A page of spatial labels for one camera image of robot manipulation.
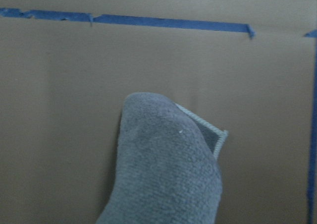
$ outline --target gray cloth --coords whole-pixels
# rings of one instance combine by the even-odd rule
[[[128,96],[114,189],[97,224],[214,223],[222,184],[209,147],[218,139],[163,95]]]

